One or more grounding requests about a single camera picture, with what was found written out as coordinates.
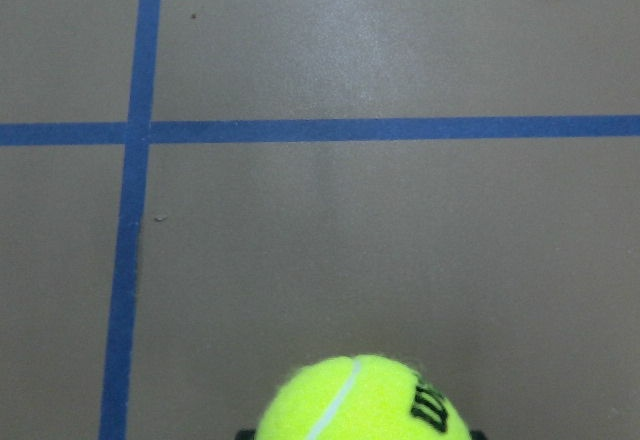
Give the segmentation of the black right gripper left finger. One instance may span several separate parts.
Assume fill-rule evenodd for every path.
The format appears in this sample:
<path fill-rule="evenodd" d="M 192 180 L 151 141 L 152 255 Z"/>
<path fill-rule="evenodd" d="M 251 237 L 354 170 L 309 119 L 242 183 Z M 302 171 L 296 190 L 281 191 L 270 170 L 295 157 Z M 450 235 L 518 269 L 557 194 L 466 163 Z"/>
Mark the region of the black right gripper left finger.
<path fill-rule="evenodd" d="M 254 429 L 243 429 L 236 433 L 234 440 L 254 440 L 255 436 L 256 431 Z"/>

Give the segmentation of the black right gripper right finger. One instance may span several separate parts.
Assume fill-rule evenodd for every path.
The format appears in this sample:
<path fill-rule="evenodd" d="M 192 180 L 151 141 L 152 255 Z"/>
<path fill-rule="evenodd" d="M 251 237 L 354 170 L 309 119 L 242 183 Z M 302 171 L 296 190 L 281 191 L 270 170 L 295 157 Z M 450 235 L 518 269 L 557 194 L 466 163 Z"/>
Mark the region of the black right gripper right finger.
<path fill-rule="evenodd" d="M 480 430 L 472 430 L 470 435 L 472 440 L 487 440 L 486 435 Z"/>

